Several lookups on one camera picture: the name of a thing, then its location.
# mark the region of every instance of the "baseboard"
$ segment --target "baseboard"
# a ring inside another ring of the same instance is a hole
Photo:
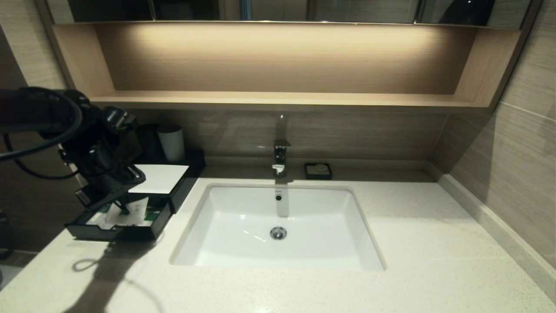
[[[433,163],[427,164],[425,171],[486,229],[556,304],[556,269],[450,174],[442,173]]]

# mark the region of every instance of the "drain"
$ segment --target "drain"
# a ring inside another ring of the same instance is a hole
[[[287,231],[284,227],[277,226],[270,230],[270,237],[272,237],[272,239],[274,240],[282,240],[286,238],[286,236]]]

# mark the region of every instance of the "sink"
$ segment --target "sink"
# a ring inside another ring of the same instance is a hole
[[[208,187],[171,262],[384,270],[354,195],[342,189]]]

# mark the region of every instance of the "cup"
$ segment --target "cup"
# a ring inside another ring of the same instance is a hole
[[[160,126],[156,132],[164,151],[164,156],[169,162],[180,162],[185,159],[183,146],[183,129],[177,125]]]

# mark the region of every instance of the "wooden shelf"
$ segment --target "wooden shelf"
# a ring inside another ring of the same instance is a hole
[[[114,91],[96,96],[99,106],[201,110],[419,110],[468,111],[480,106],[454,95],[341,94],[324,92]]]
[[[69,86],[98,106],[477,112],[498,103],[534,12],[521,31],[264,23],[48,31]]]

